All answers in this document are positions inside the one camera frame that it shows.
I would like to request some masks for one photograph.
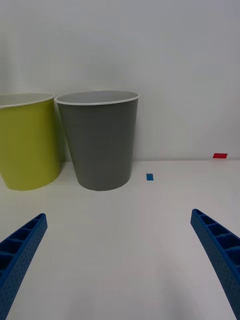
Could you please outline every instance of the white wall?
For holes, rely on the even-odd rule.
[[[0,92],[138,90],[136,158],[240,158],[239,21],[239,0],[2,0]]]

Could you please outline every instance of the gray cup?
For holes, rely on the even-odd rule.
[[[81,186],[105,191],[130,179],[138,98],[113,90],[55,98]]]

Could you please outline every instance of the gray bin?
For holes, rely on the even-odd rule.
[[[138,98],[113,90],[55,98],[81,186],[105,191],[130,179]]]

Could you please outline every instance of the yellow cup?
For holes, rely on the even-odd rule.
[[[60,173],[54,96],[0,95],[0,174],[9,189],[32,190]]]

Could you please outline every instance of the white table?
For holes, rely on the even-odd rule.
[[[39,213],[48,222],[8,320],[235,319],[193,208],[240,235],[240,161],[135,162],[104,192],[81,187],[70,162],[37,190],[0,180],[0,240]]]

